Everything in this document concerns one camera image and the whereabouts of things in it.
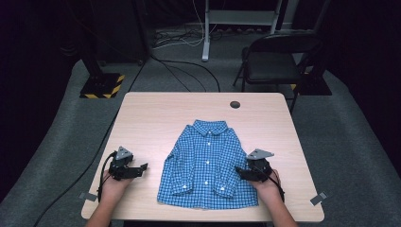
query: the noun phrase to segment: chair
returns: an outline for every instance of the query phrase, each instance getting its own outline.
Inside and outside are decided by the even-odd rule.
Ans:
[[[292,113],[305,69],[322,45],[322,41],[312,33],[275,34],[260,38],[242,49],[242,64],[233,86],[239,78],[242,78],[241,92],[245,91],[245,82],[275,84],[277,92],[280,84],[295,84],[293,98],[286,98],[292,99],[289,108]],[[296,64],[292,54],[304,55]]]

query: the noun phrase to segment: chair seat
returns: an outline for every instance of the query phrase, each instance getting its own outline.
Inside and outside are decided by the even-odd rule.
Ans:
[[[253,52],[248,58],[247,81],[249,83],[297,83],[301,79],[299,69],[291,54]]]

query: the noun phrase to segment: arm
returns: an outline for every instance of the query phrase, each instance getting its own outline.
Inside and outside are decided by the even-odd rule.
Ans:
[[[270,177],[278,182],[277,170],[273,170],[276,174],[271,173]],[[276,227],[298,226],[287,207],[281,200],[277,186],[271,181],[265,182],[249,182],[257,190],[260,200],[266,204],[270,211],[273,224]]]
[[[91,215],[91,218],[89,218],[88,222],[86,223],[86,227],[109,226],[114,208],[120,202],[126,188],[133,180],[123,179],[121,181],[117,181],[109,177],[109,170],[106,170],[103,177],[103,181],[105,181],[105,183],[103,184],[101,201],[94,213]]]

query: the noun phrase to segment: checkered shirt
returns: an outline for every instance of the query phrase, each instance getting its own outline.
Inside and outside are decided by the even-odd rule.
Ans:
[[[189,208],[236,209],[256,206],[255,189],[239,178],[246,153],[225,121],[187,125],[167,156],[157,201]]]

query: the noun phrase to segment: light wood tabletop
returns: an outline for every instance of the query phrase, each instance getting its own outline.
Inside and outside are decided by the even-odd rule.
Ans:
[[[232,108],[232,101],[239,108]],[[304,152],[294,128],[288,105],[275,93],[128,93],[113,125],[90,193],[96,194],[101,167],[107,156],[120,146],[133,153],[131,166],[148,163],[143,177],[128,187],[113,213],[113,219],[168,221],[271,221],[269,211],[259,206],[229,210],[202,210],[166,205],[156,200],[164,161],[186,125],[196,119],[226,121],[242,148],[270,151],[272,168],[279,171],[286,192],[286,206],[296,221],[324,219],[320,204],[310,200],[318,195]],[[97,201],[86,201],[82,216],[89,218]]]

